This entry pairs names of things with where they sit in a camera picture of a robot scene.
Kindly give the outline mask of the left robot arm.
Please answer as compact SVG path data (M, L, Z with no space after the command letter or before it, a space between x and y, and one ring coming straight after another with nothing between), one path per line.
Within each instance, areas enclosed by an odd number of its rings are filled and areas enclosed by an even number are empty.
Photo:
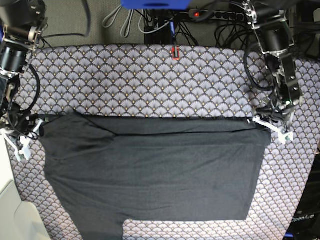
M303 102L296 64L290 53L295 41L286 11L268 0L244 0L242 5L247 23L257 38L244 52L245 72L253 87L270 92L265 105L254 109L252 121L277 133L279 142L286 144L294 139L290 127L296 107ZM259 85L250 73L248 58L256 47L264 55L266 67L272 75L271 86Z

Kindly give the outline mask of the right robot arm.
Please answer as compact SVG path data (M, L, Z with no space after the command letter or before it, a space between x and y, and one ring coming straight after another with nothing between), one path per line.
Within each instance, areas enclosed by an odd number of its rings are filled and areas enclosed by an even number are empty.
M14 149L18 161L31 157L30 143L43 134L44 121L32 113L40 96L41 81L30 64L47 28L46 5L42 0L0 2L0 134ZM14 101L20 76L31 70L36 80L35 96L28 108Z

